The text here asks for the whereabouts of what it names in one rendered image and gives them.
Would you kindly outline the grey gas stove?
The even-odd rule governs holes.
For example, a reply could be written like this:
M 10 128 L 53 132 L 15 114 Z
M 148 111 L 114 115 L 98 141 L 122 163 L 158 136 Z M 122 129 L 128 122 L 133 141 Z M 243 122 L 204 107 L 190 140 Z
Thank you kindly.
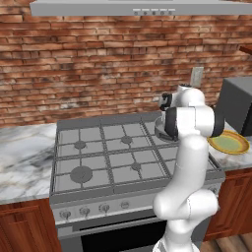
M 154 199 L 172 179 L 179 146 L 156 136 L 160 116 L 154 112 L 58 122 L 49 191 L 56 228 L 157 217 Z M 224 175 L 210 157 L 207 171 L 203 187 L 220 189 Z M 121 208 L 123 201 L 130 203 L 128 209 Z M 104 203 L 107 213 L 98 209 Z M 82 207 L 91 210 L 87 217 L 80 214 Z M 71 212 L 67 220 L 59 215 L 64 210 Z M 193 230 L 197 247 L 208 223 L 209 218 Z

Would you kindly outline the dark grey microwave oven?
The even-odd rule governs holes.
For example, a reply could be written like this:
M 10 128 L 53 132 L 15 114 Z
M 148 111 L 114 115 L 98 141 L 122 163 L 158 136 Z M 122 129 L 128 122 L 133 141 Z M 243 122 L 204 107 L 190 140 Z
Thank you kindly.
M 252 77 L 225 78 L 216 109 L 237 133 L 252 137 Z

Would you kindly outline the yellow green plate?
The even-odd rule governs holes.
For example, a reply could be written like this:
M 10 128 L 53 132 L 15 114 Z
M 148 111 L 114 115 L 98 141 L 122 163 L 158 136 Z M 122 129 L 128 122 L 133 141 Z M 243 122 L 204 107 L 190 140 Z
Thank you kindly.
M 250 149 L 250 143 L 240 134 L 224 130 L 221 135 L 208 139 L 216 150 L 229 155 L 242 155 Z

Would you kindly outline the grey range hood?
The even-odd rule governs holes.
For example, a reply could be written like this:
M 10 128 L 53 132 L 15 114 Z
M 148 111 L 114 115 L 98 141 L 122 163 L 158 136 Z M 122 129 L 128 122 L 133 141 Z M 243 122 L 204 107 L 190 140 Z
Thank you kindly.
M 252 3 L 228 0 L 34 0 L 33 16 L 251 15 Z

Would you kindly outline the brown wooden base cupboard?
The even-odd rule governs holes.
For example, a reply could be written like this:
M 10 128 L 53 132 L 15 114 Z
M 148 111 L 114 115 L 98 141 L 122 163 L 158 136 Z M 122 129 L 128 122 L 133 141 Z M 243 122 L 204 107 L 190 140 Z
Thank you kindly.
M 252 167 L 230 170 L 225 176 L 220 210 L 211 218 L 205 241 L 252 232 Z
M 0 252 L 61 252 L 48 198 L 0 205 Z

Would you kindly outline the black glass oven door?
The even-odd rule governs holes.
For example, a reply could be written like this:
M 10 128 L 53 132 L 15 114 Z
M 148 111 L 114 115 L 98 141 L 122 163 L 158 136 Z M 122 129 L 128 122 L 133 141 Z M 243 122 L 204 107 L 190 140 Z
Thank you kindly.
M 65 239 L 58 237 L 58 239 L 62 252 L 153 252 L 155 245 L 164 234 L 165 226 L 166 221 L 160 220 Z M 97 226 L 86 226 L 83 223 L 71 227 L 76 230 Z

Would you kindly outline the grey wall outlet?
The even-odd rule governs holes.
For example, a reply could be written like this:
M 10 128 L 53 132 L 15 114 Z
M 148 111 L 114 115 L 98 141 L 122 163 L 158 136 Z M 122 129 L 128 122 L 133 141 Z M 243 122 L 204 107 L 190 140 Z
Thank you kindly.
M 192 87 L 199 88 L 201 86 L 203 71 L 204 71 L 203 67 L 194 67 L 192 69 L 191 81 L 190 81 L 190 85 Z

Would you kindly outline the brown wooden wall cupboard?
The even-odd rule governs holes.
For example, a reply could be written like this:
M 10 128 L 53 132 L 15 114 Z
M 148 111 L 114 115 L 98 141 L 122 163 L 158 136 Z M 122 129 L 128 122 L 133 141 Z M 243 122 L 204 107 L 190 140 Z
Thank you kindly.
M 240 46 L 239 50 L 252 55 L 252 45 Z

